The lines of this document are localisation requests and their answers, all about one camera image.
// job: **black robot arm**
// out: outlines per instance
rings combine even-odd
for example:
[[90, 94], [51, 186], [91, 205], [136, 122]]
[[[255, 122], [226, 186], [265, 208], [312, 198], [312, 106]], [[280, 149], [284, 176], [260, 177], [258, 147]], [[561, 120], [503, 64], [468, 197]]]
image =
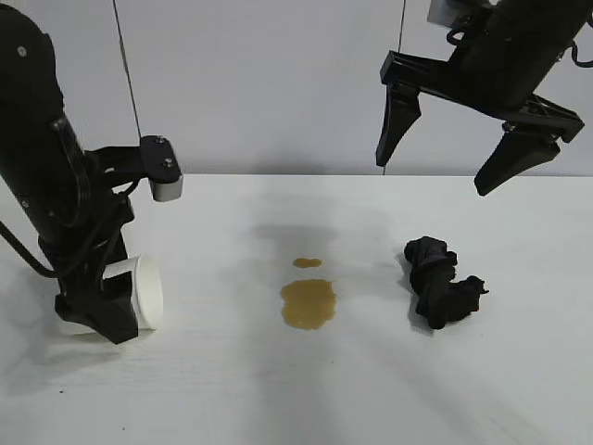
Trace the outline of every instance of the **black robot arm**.
[[[0, 5], [0, 174], [39, 233], [46, 269], [1, 224], [0, 235], [60, 286], [56, 312], [121, 343], [137, 337], [130, 273], [103, 279], [128, 258], [120, 229], [133, 220], [130, 193], [143, 178], [157, 201], [181, 195], [183, 176], [169, 141], [83, 151], [64, 114], [47, 34]], [[130, 184], [123, 192], [114, 187]]]
[[385, 166], [406, 131], [421, 116], [427, 93], [504, 120], [498, 147], [475, 177], [480, 195], [531, 167], [553, 160], [559, 138], [571, 142], [584, 127], [573, 111], [534, 95], [574, 38], [593, 24], [593, 0], [501, 0], [473, 6], [448, 33], [456, 46], [448, 61], [389, 52], [381, 68], [387, 87], [385, 120], [376, 162]]

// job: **wire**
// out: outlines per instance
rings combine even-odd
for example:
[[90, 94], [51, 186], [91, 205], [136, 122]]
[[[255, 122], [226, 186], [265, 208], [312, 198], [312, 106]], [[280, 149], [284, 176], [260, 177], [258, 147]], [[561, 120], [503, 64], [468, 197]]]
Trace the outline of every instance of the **wire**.
[[399, 22], [399, 38], [397, 41], [397, 51], [401, 51], [401, 39], [404, 35], [404, 22], [406, 20], [406, 5], [408, 4], [407, 0], [404, 0], [404, 5], [401, 8], [401, 20]]
[[12, 232], [0, 221], [0, 235], [7, 241], [7, 243], [15, 249], [15, 251], [24, 259], [31, 268], [39, 275], [45, 278], [56, 278], [57, 274], [55, 271], [51, 271], [43, 266], [33, 255], [25, 248], [18, 238], [14, 236]]
[[579, 68], [593, 68], [593, 60], [589, 60], [588, 62], [579, 61], [578, 45], [575, 41], [571, 42], [571, 58], [573, 59], [574, 64]]
[[[406, 21], [406, 6], [408, 5], [408, 0], [404, 0], [404, 4], [401, 8], [401, 19], [399, 20], [399, 36], [397, 38], [397, 51], [401, 52], [401, 41], [404, 36], [404, 23]], [[383, 176], [387, 173], [387, 165], [383, 166]]]
[[[591, 28], [593, 28], [593, 14], [591, 16], [589, 16], [589, 18], [587, 19], [587, 25], [589, 25]], [[571, 58], [577, 67], [579, 67], [579, 68], [593, 68], [593, 60], [590, 60], [588, 62], [581, 62], [578, 59], [578, 45], [576, 44], [575, 41], [571, 42], [570, 47], [571, 47]]]
[[[25, 260], [27, 264], [31, 266], [31, 268], [37, 272], [39, 275], [44, 276], [45, 278], [58, 278], [68, 276], [70, 273], [76, 269], [76, 267], [84, 261], [86, 255], [88, 254], [89, 250], [92, 248], [93, 241], [95, 241], [96, 236], [99, 234], [103, 226], [109, 220], [113, 212], [118, 208], [120, 204], [125, 202], [125, 198], [127, 198], [137, 187], [139, 181], [134, 181], [128, 188], [126, 188], [123, 192], [119, 192], [117, 194], [118, 199], [114, 200], [111, 206], [107, 209], [107, 211], [103, 214], [101, 219], [97, 222], [91, 233], [84, 239], [81, 244], [81, 247], [72, 255], [72, 260], [70, 260], [65, 268], [61, 270], [59, 273], [56, 271], [52, 271], [47, 269], [43, 266], [28, 250], [23, 246], [23, 244], [19, 241], [19, 239], [6, 227], [6, 225], [0, 221], [0, 235], [7, 241], [7, 243], [19, 254], [19, 256]], [[121, 228], [121, 225], [117, 225], [116, 232]], [[111, 238], [109, 239], [109, 243], [107, 243], [107, 248], [109, 248], [111, 244]]]
[[136, 107], [136, 99], [133, 95], [132, 88], [132, 76], [130, 75], [130, 67], [128, 66], [128, 58], [126, 56], [126, 47], [123, 43], [123, 33], [121, 32], [120, 13], [118, 11], [118, 4], [116, 0], [113, 0], [113, 12], [115, 13], [115, 21], [118, 25], [118, 36], [120, 38], [120, 51], [121, 59], [123, 60], [123, 70], [126, 72], [126, 78], [128, 79], [128, 88], [130, 90], [130, 99], [132, 100], [133, 117], [136, 120], [136, 130], [138, 131], [138, 139], [142, 137], [140, 131], [140, 120], [138, 119], [138, 108]]

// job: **white wall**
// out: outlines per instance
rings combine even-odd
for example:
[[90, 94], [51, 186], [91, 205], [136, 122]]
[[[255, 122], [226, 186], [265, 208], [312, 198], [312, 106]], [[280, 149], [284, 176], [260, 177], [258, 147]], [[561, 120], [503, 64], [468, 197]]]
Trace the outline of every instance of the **white wall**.
[[[136, 141], [109, 0], [20, 0], [50, 32], [68, 112], [90, 148]], [[188, 172], [379, 174], [378, 71], [403, 0], [118, 0], [142, 130], [165, 134]], [[447, 58], [430, 1], [408, 1], [402, 50]], [[593, 31], [578, 43], [593, 58]], [[539, 93], [589, 126], [537, 174], [592, 174], [593, 70], [558, 64]], [[387, 172], [475, 174], [500, 122], [430, 96]]]
[[400, 0], [119, 0], [144, 132], [192, 172], [377, 173]]

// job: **table surface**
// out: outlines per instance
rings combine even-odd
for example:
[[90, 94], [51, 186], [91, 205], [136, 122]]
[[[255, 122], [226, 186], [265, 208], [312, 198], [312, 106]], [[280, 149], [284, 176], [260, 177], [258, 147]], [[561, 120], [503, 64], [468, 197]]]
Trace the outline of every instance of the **table surface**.
[[[0, 251], [0, 434], [19, 445], [593, 443], [593, 179], [186, 176], [126, 226], [161, 266], [166, 323], [63, 337], [57, 285]], [[34, 232], [5, 187], [1, 218]], [[490, 294], [430, 332], [401, 252], [431, 235]], [[300, 270], [298, 257], [323, 266]], [[284, 323], [283, 286], [332, 281], [335, 317]]]

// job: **spill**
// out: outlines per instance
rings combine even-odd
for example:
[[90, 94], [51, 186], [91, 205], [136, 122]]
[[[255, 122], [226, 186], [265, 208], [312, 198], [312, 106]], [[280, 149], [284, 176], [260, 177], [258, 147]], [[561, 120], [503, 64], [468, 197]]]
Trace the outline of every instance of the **spill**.
[[295, 281], [282, 289], [282, 316], [295, 329], [317, 330], [335, 315], [335, 293], [325, 280]]
[[309, 267], [319, 267], [323, 264], [319, 258], [297, 258], [293, 265], [299, 269], [308, 269]]

